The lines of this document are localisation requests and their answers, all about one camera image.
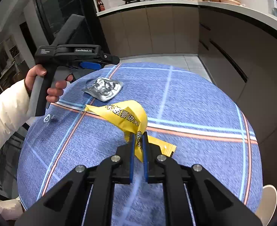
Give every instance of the kitchen counter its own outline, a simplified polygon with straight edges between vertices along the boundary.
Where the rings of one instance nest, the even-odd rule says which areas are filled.
[[[142,7],[153,7],[153,6],[164,6],[164,5],[171,5],[171,6],[196,6],[196,7],[212,7],[217,9],[225,9],[230,12],[234,12],[233,16],[237,13],[237,15],[245,15],[252,19],[256,19],[271,28],[275,29],[277,31],[277,19],[273,18],[272,16],[269,16],[267,14],[258,12],[256,10],[243,7],[243,6],[237,6],[232,4],[226,4],[226,3],[218,3],[218,2],[198,2],[198,1],[184,1],[184,0],[152,0],[152,1],[143,1],[143,2],[137,2],[137,3],[131,3],[126,5],[117,6],[114,8],[106,9],[105,11],[98,12],[97,16],[104,17],[107,15],[111,15],[114,13],[122,12],[122,11],[128,11],[133,9],[139,9]]]

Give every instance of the white chair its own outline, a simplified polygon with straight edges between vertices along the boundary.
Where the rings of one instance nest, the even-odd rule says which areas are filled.
[[[262,191],[260,205],[255,212],[263,226],[267,226],[274,215],[277,206],[277,190],[273,185],[265,185]]]

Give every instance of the finger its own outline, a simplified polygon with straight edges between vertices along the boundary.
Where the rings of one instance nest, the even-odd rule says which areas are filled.
[[[46,73],[47,73],[46,69],[41,64],[37,64],[28,71],[27,76],[29,77],[44,76]]]
[[[62,89],[57,89],[57,88],[49,88],[47,90],[47,94],[60,97],[60,96],[63,95],[63,90]]]
[[[31,91],[33,89],[36,76],[44,76],[47,73],[46,69],[41,64],[35,65],[31,68],[24,80],[26,87]]]
[[[59,101],[59,97],[48,95],[46,96],[46,100],[51,103],[56,103]]]
[[[66,78],[66,80],[68,81],[68,82],[71,82],[72,80],[73,80],[73,75],[69,75],[67,78]]]
[[[64,89],[67,86],[66,80],[63,81],[57,81],[55,87],[58,89]]]

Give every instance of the crumpled foil wrapper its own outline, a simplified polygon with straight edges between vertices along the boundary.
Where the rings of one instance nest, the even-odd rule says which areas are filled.
[[[85,93],[90,94],[100,101],[108,101],[119,93],[124,83],[108,78],[98,78],[96,83],[88,88],[82,89]]]

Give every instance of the round table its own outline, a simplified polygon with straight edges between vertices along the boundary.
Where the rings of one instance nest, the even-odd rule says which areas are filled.
[[[108,102],[83,88],[96,78],[124,82]],[[18,191],[27,209],[78,164],[98,165],[125,144],[123,132],[86,104],[136,100],[148,116],[148,135],[177,146],[173,158],[201,164],[253,212],[262,194],[262,167],[254,131],[236,104],[219,88],[184,69],[154,63],[124,63],[90,73],[70,84],[57,104],[35,120],[22,148]],[[165,225],[162,184],[147,184],[135,158],[131,185],[116,185],[112,225]]]

